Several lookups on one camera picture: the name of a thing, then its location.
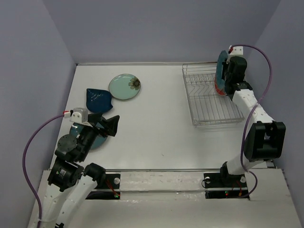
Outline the teal scalloped plate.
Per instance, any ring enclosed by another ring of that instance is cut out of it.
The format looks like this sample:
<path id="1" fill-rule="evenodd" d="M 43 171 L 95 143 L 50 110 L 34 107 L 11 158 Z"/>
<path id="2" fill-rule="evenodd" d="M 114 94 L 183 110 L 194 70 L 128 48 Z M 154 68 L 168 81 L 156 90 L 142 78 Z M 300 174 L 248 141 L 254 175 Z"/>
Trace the teal scalloped plate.
<path id="1" fill-rule="evenodd" d="M 223 64 L 226 64 L 228 58 L 228 54 L 225 50 L 221 51 L 216 65 L 216 73 L 215 73 L 215 85 L 218 89 L 223 90 L 225 87 L 225 80 L 222 79 L 223 73 Z"/>

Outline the red plate with teal flower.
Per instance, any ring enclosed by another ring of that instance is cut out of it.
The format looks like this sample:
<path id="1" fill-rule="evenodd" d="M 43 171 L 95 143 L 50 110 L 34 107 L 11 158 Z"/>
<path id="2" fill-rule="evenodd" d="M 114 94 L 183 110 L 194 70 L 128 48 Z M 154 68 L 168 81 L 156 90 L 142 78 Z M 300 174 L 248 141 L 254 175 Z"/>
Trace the red plate with teal flower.
<path id="1" fill-rule="evenodd" d="M 215 78 L 215 80 L 214 80 L 214 87 L 215 87 L 215 91 L 217 92 L 217 94 L 218 94 L 219 96 L 225 96 L 225 95 L 226 95 L 224 89 L 220 89 L 220 88 L 218 87 L 217 79 L 216 79 L 216 78 Z"/>

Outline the small dark teal round plate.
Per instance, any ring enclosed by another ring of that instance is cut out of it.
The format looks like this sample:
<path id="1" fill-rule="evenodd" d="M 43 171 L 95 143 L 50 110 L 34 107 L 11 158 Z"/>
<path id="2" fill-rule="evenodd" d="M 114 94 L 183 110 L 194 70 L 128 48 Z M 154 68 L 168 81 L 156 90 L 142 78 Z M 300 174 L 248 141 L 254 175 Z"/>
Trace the small dark teal round plate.
<path id="1" fill-rule="evenodd" d="M 78 123 L 74 123 L 72 124 L 69 133 L 73 136 L 78 136 L 81 131 L 83 130 L 84 125 L 78 124 Z M 107 140 L 107 137 L 102 137 L 102 136 L 97 136 L 94 143 L 92 144 L 91 150 L 96 150 L 98 148 L 100 148 L 105 141 Z"/>

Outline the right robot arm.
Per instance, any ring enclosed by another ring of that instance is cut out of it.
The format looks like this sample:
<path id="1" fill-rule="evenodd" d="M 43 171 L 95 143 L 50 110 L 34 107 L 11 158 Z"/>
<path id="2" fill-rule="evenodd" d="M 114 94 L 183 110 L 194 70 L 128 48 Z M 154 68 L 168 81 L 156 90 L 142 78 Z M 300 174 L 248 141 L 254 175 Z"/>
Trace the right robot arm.
<path id="1" fill-rule="evenodd" d="M 218 180 L 223 186 L 230 186 L 257 164 L 279 158 L 284 145 L 286 126 L 259 104 L 253 88 L 245 81 L 246 68 L 247 61 L 240 56 L 228 57 L 223 64 L 225 92 L 246 118 L 241 154 L 220 169 Z"/>

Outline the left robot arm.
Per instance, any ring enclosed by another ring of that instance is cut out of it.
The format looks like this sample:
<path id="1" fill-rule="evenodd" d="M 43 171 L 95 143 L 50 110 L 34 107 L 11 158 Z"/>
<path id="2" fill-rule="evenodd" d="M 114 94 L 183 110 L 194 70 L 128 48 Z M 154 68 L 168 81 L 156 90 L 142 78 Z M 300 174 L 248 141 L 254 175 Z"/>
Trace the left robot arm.
<path id="1" fill-rule="evenodd" d="M 83 128 L 78 135 L 66 134 L 58 140 L 56 159 L 47 179 L 45 196 L 41 200 L 26 171 L 26 154 L 37 133 L 58 118 L 66 118 Z M 117 134 L 119 120 L 119 115 L 105 119 L 102 113 L 88 114 L 86 109 L 74 109 L 49 119 L 33 133 L 22 155 L 23 174 L 38 203 L 38 214 L 30 225 L 32 228 L 67 228 L 92 190 L 103 185 L 111 190 L 113 198 L 120 198 L 107 178 L 105 168 L 95 163 L 86 167 L 80 165 L 97 137 L 114 137 Z"/>

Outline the navy blue leaf-shaped dish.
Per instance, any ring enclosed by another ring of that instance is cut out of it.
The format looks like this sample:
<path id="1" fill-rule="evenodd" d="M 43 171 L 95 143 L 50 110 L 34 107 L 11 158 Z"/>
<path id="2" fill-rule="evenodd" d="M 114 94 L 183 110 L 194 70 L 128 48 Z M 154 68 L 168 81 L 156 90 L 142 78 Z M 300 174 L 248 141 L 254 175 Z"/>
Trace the navy blue leaf-shaped dish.
<path id="1" fill-rule="evenodd" d="M 112 95 L 107 90 L 86 89 L 86 107 L 92 113 L 106 113 L 113 108 Z"/>

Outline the light green flower plate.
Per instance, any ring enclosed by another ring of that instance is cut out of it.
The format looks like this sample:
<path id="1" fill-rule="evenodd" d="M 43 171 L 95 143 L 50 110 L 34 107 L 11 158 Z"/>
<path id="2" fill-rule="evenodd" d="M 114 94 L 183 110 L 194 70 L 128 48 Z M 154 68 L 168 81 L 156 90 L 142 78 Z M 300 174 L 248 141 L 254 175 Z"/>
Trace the light green flower plate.
<path id="1" fill-rule="evenodd" d="M 120 74 L 109 83 L 108 90 L 118 100 L 129 100 L 138 95 L 141 89 L 140 80 L 132 74 Z"/>

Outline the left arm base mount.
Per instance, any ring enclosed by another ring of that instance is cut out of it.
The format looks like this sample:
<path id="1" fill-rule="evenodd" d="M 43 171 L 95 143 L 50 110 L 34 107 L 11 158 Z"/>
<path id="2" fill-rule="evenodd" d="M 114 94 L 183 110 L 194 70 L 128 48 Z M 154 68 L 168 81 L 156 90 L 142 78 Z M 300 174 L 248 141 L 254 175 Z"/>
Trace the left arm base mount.
<path id="1" fill-rule="evenodd" d="M 105 181 L 98 184 L 86 197 L 87 200 L 119 200 L 121 175 L 119 173 L 107 173 Z"/>

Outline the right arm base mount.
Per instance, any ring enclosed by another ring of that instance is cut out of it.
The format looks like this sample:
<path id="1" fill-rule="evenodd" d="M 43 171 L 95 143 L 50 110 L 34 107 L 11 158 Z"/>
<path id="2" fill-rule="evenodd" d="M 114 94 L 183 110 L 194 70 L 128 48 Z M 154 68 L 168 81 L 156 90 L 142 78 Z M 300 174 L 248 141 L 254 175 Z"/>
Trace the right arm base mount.
<path id="1" fill-rule="evenodd" d="M 233 199 L 243 196 L 249 198 L 244 174 L 224 179 L 219 172 L 207 172 L 204 173 L 201 185 L 205 189 L 205 198 L 208 200 Z"/>

